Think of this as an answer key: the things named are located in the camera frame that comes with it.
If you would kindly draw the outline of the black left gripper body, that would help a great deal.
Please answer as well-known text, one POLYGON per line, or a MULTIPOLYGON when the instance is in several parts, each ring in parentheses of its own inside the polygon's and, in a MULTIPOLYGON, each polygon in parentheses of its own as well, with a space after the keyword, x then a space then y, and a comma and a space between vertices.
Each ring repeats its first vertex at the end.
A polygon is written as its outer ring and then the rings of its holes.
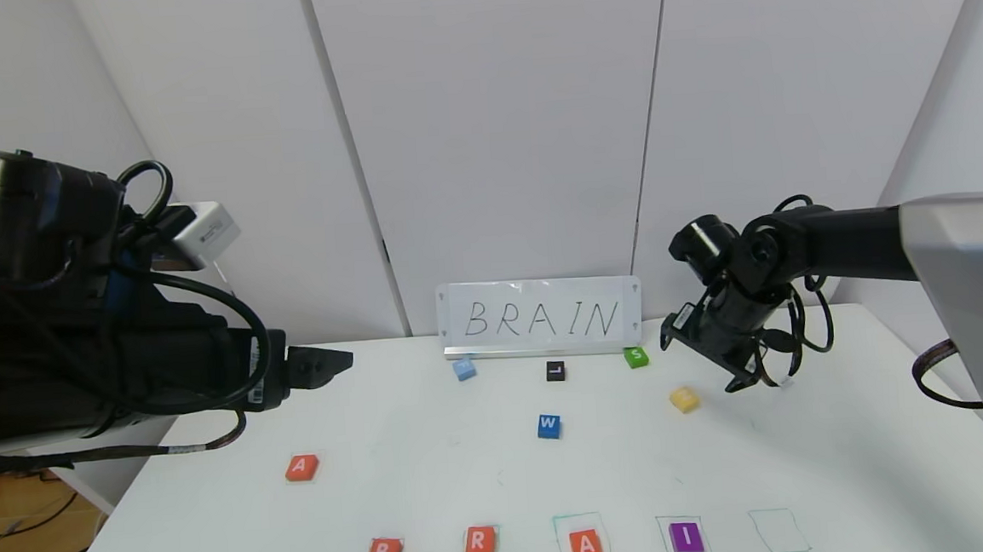
POLYGON ((267 390, 283 361, 276 331, 193 313, 116 322, 115 337, 119 396, 137 413, 265 411, 283 397, 267 390))

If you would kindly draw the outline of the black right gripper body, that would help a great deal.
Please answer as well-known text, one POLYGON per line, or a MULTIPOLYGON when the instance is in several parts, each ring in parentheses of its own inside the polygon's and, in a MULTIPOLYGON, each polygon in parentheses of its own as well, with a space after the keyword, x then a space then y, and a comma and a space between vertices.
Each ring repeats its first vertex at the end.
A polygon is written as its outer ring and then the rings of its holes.
POLYGON ((734 377, 772 384, 763 364, 763 327, 786 300, 782 290, 749 294, 735 284, 710 287, 698 302, 685 303, 661 324, 662 348, 675 340, 734 377))

